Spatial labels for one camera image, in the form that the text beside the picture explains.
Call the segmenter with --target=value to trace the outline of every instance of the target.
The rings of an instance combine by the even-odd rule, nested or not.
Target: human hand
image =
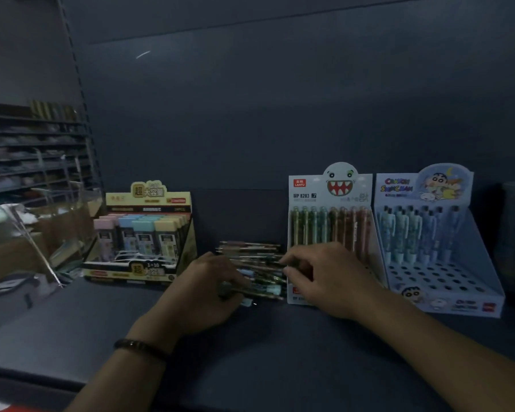
[[[251,285],[226,256],[214,256],[211,252],[200,256],[176,277],[151,310],[136,321],[127,338],[170,352],[182,336],[221,324],[244,298],[236,293],[227,300],[220,299],[221,282]]]
[[[384,292],[355,254],[337,242],[296,245],[280,262],[289,265],[284,273],[305,299],[338,318],[360,321]]]

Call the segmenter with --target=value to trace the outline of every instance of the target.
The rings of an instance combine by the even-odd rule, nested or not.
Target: dark gray counter
[[[112,344],[160,296],[78,280],[0,329],[0,398],[60,410],[107,360]],[[439,316],[515,360],[515,310],[502,320]],[[405,362],[362,327],[314,308],[259,302],[186,338],[158,408],[229,411],[448,411]]]

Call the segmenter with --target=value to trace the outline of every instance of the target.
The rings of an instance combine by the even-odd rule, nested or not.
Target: dark gray wall
[[[285,240],[288,175],[515,180],[515,0],[62,0],[107,190],[192,191],[200,250]]]

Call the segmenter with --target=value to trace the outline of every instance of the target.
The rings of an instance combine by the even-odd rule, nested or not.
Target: bundle of pens
[[[284,265],[278,262],[283,256],[280,248],[280,244],[220,242],[217,252],[226,255],[239,272],[252,281],[249,289],[230,287],[227,291],[240,292],[250,298],[283,300],[286,278],[282,273]]]
[[[337,241],[366,263],[371,211],[367,207],[294,207],[290,213],[291,245]]]
[[[461,215],[460,207],[452,207],[445,213],[443,207],[419,210],[409,206],[393,210],[386,205],[378,216],[385,262],[419,261],[427,265],[435,263],[440,256],[443,262],[449,263]]]

